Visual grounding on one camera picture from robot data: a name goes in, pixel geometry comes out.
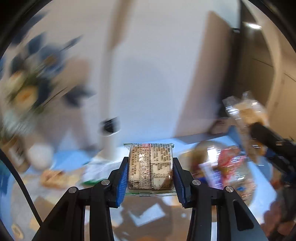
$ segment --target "dark blue leaf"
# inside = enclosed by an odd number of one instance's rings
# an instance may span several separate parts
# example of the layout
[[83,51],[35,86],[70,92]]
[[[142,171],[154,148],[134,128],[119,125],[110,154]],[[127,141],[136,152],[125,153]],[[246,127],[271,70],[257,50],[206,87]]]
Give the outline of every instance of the dark blue leaf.
[[16,71],[19,71],[21,69],[24,69],[24,60],[23,58],[20,56],[20,54],[16,55],[12,61],[11,61],[11,65],[10,65],[10,74],[14,74]]
[[27,43],[27,49],[28,49],[29,55],[35,54],[40,50],[44,40],[44,34],[45,33],[41,33],[37,35]]
[[67,50],[67,49],[73,47],[75,44],[77,44],[80,41],[81,38],[82,38],[82,35],[67,42],[65,44],[64,50]]
[[2,56],[2,58],[0,59],[0,79],[3,77],[4,64],[5,64],[5,57]]
[[23,38],[26,36],[28,31],[36,24],[38,23],[47,13],[41,12],[35,14],[32,18],[28,20],[28,22],[21,28],[21,30],[15,35],[15,37],[12,39],[11,44],[12,45],[18,45]]
[[41,78],[38,80],[38,99],[35,102],[35,106],[41,105],[48,99],[52,91],[52,86],[49,79]]
[[83,85],[77,85],[64,95],[66,103],[73,107],[81,106],[81,99],[89,97],[92,93],[85,89]]

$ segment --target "wire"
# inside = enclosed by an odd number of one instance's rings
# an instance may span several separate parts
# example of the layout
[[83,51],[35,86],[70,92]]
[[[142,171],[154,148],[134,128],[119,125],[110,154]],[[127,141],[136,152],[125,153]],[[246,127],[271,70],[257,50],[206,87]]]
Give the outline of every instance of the wire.
[[15,180],[17,181],[18,185],[20,186],[20,189],[22,190],[30,209],[32,210],[33,215],[35,216],[39,226],[42,225],[42,220],[33,204],[33,201],[28,193],[28,190],[26,189],[25,184],[23,183],[20,175],[18,174],[17,170],[14,168],[10,160],[7,158],[5,153],[0,149],[0,160],[4,163],[4,165],[8,168],[8,170],[11,172]]

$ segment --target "white vase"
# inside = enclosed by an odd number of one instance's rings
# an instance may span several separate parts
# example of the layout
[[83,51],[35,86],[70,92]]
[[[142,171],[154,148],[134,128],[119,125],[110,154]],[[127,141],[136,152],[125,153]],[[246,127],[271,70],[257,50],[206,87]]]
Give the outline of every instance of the white vase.
[[54,148],[37,131],[25,136],[24,140],[25,154],[28,162],[36,170],[43,171],[53,164]]

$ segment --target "yellow flower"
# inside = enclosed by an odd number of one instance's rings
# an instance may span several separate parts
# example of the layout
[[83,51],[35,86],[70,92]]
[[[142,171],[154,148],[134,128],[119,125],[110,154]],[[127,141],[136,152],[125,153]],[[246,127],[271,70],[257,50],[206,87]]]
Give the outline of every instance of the yellow flower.
[[28,86],[23,88],[14,98],[14,106],[18,111],[25,112],[31,109],[38,98],[38,88]]
[[16,71],[6,83],[7,90],[11,92],[17,92],[23,82],[25,81],[25,73],[23,71]]

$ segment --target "nutrition label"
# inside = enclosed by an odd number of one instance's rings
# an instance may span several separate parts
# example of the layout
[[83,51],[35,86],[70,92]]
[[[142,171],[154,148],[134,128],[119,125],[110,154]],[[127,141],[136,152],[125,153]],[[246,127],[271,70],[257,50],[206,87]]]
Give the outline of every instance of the nutrition label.
[[172,144],[133,144],[129,157],[130,189],[172,189]]

